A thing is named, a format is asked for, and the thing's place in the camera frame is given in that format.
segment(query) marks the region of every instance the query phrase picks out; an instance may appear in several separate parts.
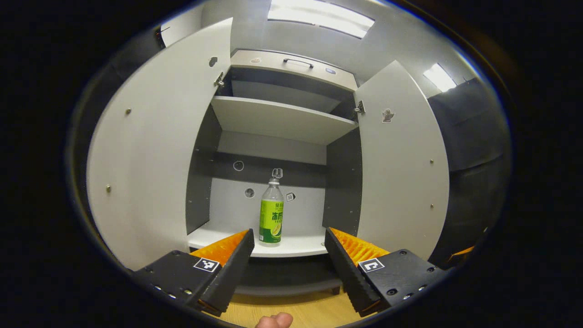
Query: drawer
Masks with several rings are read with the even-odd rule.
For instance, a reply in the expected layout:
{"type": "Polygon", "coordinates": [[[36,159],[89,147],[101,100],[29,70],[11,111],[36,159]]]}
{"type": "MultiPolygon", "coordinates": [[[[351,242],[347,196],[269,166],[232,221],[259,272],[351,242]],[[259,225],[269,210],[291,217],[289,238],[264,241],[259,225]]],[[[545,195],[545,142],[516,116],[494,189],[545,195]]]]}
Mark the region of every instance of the drawer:
{"type": "Polygon", "coordinates": [[[237,50],[231,57],[231,67],[285,72],[330,83],[349,91],[357,89],[352,73],[323,62],[294,55],[261,50],[237,50]]]}

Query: wooden floor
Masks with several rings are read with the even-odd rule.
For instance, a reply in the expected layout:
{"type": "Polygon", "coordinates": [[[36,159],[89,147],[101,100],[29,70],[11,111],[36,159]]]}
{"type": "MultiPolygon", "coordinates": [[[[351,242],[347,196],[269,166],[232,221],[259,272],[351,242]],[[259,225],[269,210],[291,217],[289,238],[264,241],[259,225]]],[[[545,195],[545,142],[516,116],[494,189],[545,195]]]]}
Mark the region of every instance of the wooden floor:
{"type": "Polygon", "coordinates": [[[291,328],[332,328],[362,319],[354,311],[348,294],[331,290],[287,297],[235,295],[221,320],[253,328],[262,316],[287,312],[293,316],[291,328]]]}

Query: door hinge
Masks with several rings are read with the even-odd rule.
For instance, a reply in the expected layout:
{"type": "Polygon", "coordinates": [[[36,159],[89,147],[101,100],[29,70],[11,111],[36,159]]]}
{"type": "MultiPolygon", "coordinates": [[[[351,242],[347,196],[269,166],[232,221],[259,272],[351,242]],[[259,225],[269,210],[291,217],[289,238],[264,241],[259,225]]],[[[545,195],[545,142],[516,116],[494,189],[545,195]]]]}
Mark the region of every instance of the door hinge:
{"type": "Polygon", "coordinates": [[[356,107],[356,108],[354,109],[354,111],[355,111],[356,113],[360,113],[360,114],[366,114],[366,111],[364,110],[364,104],[363,104],[363,101],[362,101],[362,100],[361,100],[361,101],[359,101],[359,105],[358,105],[358,107],[356,107]]]}
{"type": "Polygon", "coordinates": [[[218,78],[217,78],[217,80],[215,81],[215,85],[216,85],[216,86],[218,86],[218,87],[219,87],[219,89],[220,89],[220,88],[222,88],[222,87],[224,87],[224,82],[223,82],[222,80],[223,80],[223,72],[221,72],[221,73],[219,74],[219,77],[218,77],[218,78]]]}

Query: cabinet handle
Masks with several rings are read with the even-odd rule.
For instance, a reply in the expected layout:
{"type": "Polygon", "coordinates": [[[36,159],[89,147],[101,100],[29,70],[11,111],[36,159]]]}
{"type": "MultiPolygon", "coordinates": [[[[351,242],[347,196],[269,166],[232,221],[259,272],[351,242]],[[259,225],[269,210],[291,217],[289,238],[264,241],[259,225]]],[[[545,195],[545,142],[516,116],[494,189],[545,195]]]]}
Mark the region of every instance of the cabinet handle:
{"type": "Polygon", "coordinates": [[[297,59],[285,58],[283,60],[283,62],[287,62],[288,60],[303,62],[304,64],[308,64],[310,66],[310,68],[314,68],[314,66],[312,64],[310,64],[309,62],[305,62],[305,61],[301,61],[301,60],[297,60],[297,59]]]}

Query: green bottle label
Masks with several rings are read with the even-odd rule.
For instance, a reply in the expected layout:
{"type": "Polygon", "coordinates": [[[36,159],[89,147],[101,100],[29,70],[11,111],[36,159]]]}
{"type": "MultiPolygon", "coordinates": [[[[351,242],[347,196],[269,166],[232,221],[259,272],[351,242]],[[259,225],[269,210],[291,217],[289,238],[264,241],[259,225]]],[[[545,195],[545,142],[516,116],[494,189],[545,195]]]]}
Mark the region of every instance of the green bottle label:
{"type": "Polygon", "coordinates": [[[261,201],[259,240],[279,243],[282,240],[283,201],[261,201]]]}

